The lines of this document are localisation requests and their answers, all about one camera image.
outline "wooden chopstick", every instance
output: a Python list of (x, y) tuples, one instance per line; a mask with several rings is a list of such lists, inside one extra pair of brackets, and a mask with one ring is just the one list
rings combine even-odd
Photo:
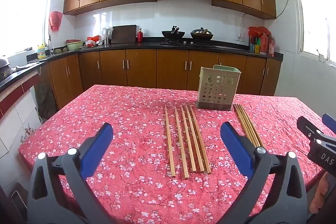
[(260, 138), (259, 132), (258, 132), (257, 129), (255, 128), (253, 122), (251, 121), (251, 119), (250, 119), (250, 117), (249, 117), (249, 115), (248, 115), (247, 113), (246, 113), (246, 116), (247, 116), (247, 118), (248, 118), (248, 120), (249, 120), (249, 122), (250, 122), (250, 124), (251, 124), (251, 126), (252, 126), (252, 128), (253, 128), (253, 130), (254, 130), (254, 132), (255, 132), (255, 134), (256, 134), (256, 137), (257, 137), (257, 139), (258, 139), (258, 141), (259, 141), (259, 145), (266, 149), (266, 147), (265, 147), (265, 145), (264, 145), (262, 139)]
[(254, 129), (253, 129), (253, 127), (252, 127), (249, 119), (247, 118), (247, 114), (246, 114), (244, 108), (240, 104), (238, 104), (237, 107), (240, 110), (241, 115), (243, 116), (243, 119), (245, 120), (246, 126), (247, 126), (248, 130), (250, 131), (250, 135), (253, 138), (253, 140), (254, 140), (254, 142), (256, 144), (256, 147), (260, 146), (258, 138), (256, 136), (256, 133), (254, 132)]
[(190, 129), (191, 129), (191, 133), (192, 133), (192, 136), (193, 136), (193, 139), (194, 139), (194, 145), (195, 145), (195, 149), (196, 149), (196, 154), (197, 154), (197, 160), (198, 160), (198, 164), (199, 164), (199, 169), (201, 170), (201, 172), (204, 172), (203, 161), (202, 161), (202, 157), (201, 157), (201, 153), (200, 153), (200, 148), (198, 146), (198, 142), (197, 142), (197, 138), (196, 138), (193, 121), (191, 120), (191, 116), (190, 116), (188, 107), (185, 106), (185, 108), (187, 109), (187, 115), (188, 115), (188, 120), (189, 120), (189, 124), (190, 124)]
[(210, 165), (209, 165), (209, 160), (208, 160), (207, 152), (205, 150), (205, 146), (204, 146), (204, 142), (203, 142), (203, 139), (202, 139), (201, 131), (200, 131), (200, 128), (198, 127), (198, 123), (197, 123), (196, 116), (195, 116), (195, 113), (193, 111), (193, 108), (191, 107), (191, 105), (189, 105), (189, 107), (190, 107), (191, 113), (193, 115), (194, 123), (195, 123), (195, 126), (196, 126), (198, 140), (199, 140), (199, 143), (201, 145), (205, 166), (207, 168), (208, 174), (210, 174), (211, 173), (211, 168), (210, 168)]
[(185, 119), (184, 110), (183, 110), (183, 106), (182, 105), (181, 105), (181, 110), (182, 110), (182, 118), (183, 118), (183, 122), (184, 122), (185, 134), (187, 136), (187, 143), (188, 143), (188, 150), (189, 150), (190, 161), (191, 161), (191, 168), (192, 168), (193, 172), (196, 172), (196, 165), (195, 165), (193, 148), (191, 146), (191, 141), (190, 141), (188, 126), (187, 126), (187, 121)]
[(240, 109), (238, 109), (236, 104), (234, 104), (233, 106), (234, 106), (234, 109), (235, 109), (236, 113), (238, 114), (239, 120), (240, 120), (240, 122), (241, 122), (241, 124), (242, 124), (242, 126), (245, 130), (245, 134), (246, 134), (247, 138), (251, 141), (251, 143), (254, 145), (254, 147), (257, 147), (256, 143), (252, 139), (252, 136), (250, 135), (250, 131), (247, 129), (245, 120), (243, 119), (242, 114), (240, 113)]
[(165, 113), (166, 113), (166, 127), (167, 127), (167, 139), (168, 139), (168, 151), (169, 151), (169, 162), (170, 162), (170, 171), (171, 176), (175, 177), (175, 165), (174, 165), (174, 158), (173, 158), (173, 148), (171, 146), (171, 138), (170, 138), (170, 130), (169, 130), (169, 120), (168, 120), (168, 112), (167, 106), (165, 105)]
[(184, 178), (187, 179), (189, 177), (189, 174), (188, 174), (187, 160), (185, 158), (185, 153), (184, 153), (184, 145), (183, 145), (183, 138), (182, 138), (181, 127), (180, 127), (179, 114), (177, 113), (177, 109), (176, 109), (175, 106), (174, 106), (174, 109), (175, 109), (175, 116), (176, 116), (178, 139), (180, 141), (180, 149), (181, 149), (181, 155), (182, 155)]

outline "red floral tablecloth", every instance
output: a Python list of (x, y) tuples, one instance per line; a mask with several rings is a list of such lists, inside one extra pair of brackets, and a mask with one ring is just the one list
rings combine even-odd
[[(114, 139), (107, 149), (89, 186), (106, 210), (125, 223), (216, 223), (228, 210), (245, 185), (220, 138), (220, 126), (229, 121), (241, 134), (244, 131), (234, 111), (197, 109), (197, 92), (123, 86), (95, 85), (70, 102), (43, 124), (19, 148), (32, 168), (38, 153), (49, 156), (79, 147), (100, 129), (104, 122), (113, 126)], [(325, 133), (329, 130), (320, 117), (296, 98), (237, 94), (235, 103), (244, 106), (270, 153), (297, 154), (306, 183), (321, 170), (306, 157), (308, 139), (296, 128), (304, 116)], [(184, 148), (187, 148), (180, 104), (191, 104), (200, 126), (212, 173), (191, 173), (184, 179), (174, 106), (178, 107)], [(165, 111), (169, 113), (176, 177), (169, 167)], [(61, 179), (65, 192), (72, 196), (68, 183)], [(269, 192), (272, 179), (253, 210), (257, 213)]]

